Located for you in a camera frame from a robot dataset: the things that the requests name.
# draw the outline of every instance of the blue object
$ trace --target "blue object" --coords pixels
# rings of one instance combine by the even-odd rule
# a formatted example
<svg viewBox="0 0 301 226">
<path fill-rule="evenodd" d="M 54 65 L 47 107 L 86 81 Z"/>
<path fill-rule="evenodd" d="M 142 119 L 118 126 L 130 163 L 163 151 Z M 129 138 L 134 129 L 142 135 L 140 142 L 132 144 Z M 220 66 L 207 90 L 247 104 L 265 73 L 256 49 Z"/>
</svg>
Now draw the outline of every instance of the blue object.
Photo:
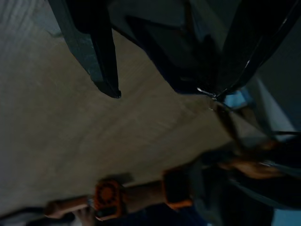
<svg viewBox="0 0 301 226">
<path fill-rule="evenodd" d="M 106 221 L 108 226 L 206 226 L 193 207 L 179 211 L 170 209 L 165 204 L 150 206 L 124 218 Z"/>
</svg>

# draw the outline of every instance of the person's hand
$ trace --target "person's hand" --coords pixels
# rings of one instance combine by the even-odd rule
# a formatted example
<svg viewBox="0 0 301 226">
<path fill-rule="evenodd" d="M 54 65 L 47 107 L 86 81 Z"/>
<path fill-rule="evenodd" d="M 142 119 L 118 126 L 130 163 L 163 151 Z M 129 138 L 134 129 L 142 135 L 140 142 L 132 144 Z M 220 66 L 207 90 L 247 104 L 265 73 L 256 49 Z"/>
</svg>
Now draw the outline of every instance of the person's hand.
<svg viewBox="0 0 301 226">
<path fill-rule="evenodd" d="M 82 226 L 94 226 L 95 217 L 92 208 L 81 209 L 73 214 L 80 219 Z"/>
</svg>

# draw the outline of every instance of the orange plastic part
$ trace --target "orange plastic part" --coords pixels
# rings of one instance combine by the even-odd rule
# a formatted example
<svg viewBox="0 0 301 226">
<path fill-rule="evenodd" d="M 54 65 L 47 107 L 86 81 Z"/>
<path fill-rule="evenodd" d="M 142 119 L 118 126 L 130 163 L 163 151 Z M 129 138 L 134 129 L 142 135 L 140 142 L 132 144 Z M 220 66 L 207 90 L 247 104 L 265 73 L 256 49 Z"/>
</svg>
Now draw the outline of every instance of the orange plastic part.
<svg viewBox="0 0 301 226">
<path fill-rule="evenodd" d="M 165 175 L 171 173 L 171 172 L 174 172 L 174 171 L 178 171 L 180 170 L 182 167 L 176 167 L 176 168 L 172 168 L 172 169 L 169 169 L 169 170 L 165 170 L 163 172 L 163 178 Z M 187 198 L 187 199 L 184 199 L 184 200 L 181 200 L 180 202 L 170 202 L 168 199 L 167 199 L 167 195 L 166 195 L 166 183 L 164 180 L 162 180 L 162 189 L 163 189 L 163 194 L 164 194 L 164 197 L 165 197 L 165 204 L 167 206 L 169 206 L 171 209 L 173 210 L 178 210 L 178 209 L 181 209 L 181 208 L 184 208 L 184 207 L 189 207 L 189 206 L 192 206 L 193 205 L 193 202 L 190 198 Z"/>
<path fill-rule="evenodd" d="M 123 215 L 123 193 L 122 186 L 115 180 L 100 181 L 95 187 L 94 208 L 96 212 L 103 211 L 110 208 L 115 208 L 114 213 L 96 218 L 104 221 L 113 218 L 119 218 Z"/>
</svg>

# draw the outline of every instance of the concrete floor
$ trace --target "concrete floor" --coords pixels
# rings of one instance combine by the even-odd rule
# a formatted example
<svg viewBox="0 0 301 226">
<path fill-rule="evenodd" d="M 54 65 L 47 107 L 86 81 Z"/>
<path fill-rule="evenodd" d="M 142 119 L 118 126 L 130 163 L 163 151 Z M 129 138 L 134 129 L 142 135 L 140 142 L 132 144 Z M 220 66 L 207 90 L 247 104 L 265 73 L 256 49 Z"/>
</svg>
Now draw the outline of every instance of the concrete floor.
<svg viewBox="0 0 301 226">
<path fill-rule="evenodd" d="M 32 21 L 43 3 L 0 1 L 0 213 L 91 193 L 110 174 L 151 181 L 230 140 L 208 98 L 173 92 L 116 32 L 123 97 L 99 92 L 64 40 Z"/>
</svg>

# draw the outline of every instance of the black machine part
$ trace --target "black machine part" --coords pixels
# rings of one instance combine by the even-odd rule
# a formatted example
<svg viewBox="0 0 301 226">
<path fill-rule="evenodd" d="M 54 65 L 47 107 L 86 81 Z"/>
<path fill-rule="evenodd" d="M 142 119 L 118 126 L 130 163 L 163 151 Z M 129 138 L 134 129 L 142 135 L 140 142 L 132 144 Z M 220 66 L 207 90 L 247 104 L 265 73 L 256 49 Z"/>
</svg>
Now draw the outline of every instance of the black machine part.
<svg viewBox="0 0 301 226">
<path fill-rule="evenodd" d="M 300 135 L 286 140 L 275 150 L 266 152 L 261 156 L 261 158 L 264 159 L 263 164 L 275 167 L 292 177 L 301 178 L 300 146 Z"/>
<path fill-rule="evenodd" d="M 222 50 L 216 94 L 244 86 L 290 32 L 301 14 L 300 0 L 242 0 Z"/>
<path fill-rule="evenodd" d="M 234 186 L 228 179 L 227 172 L 218 167 L 204 169 L 201 158 L 192 164 L 183 166 L 181 170 L 172 171 L 179 176 L 171 175 L 164 181 L 169 202 L 182 202 L 187 196 L 199 215 L 215 226 L 270 226 L 274 208 L 268 206 Z M 183 194 L 176 195 L 181 187 Z"/>
<path fill-rule="evenodd" d="M 248 196 L 276 209 L 301 210 L 301 180 L 290 176 L 257 180 L 231 172 L 231 182 Z"/>
<path fill-rule="evenodd" d="M 49 0 L 70 52 L 104 94 L 120 98 L 106 1 Z"/>
</svg>

